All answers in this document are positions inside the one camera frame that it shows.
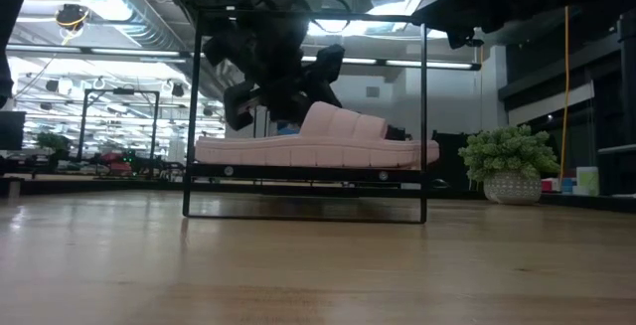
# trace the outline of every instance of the floor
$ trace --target floor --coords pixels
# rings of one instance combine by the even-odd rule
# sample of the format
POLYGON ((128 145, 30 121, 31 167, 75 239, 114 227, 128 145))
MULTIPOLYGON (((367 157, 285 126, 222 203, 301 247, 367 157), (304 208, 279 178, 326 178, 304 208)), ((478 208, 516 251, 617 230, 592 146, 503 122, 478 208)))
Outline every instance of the floor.
POLYGON ((185 220, 180 197, 0 204, 0 324, 636 323, 634 216, 431 201, 426 226, 185 220))

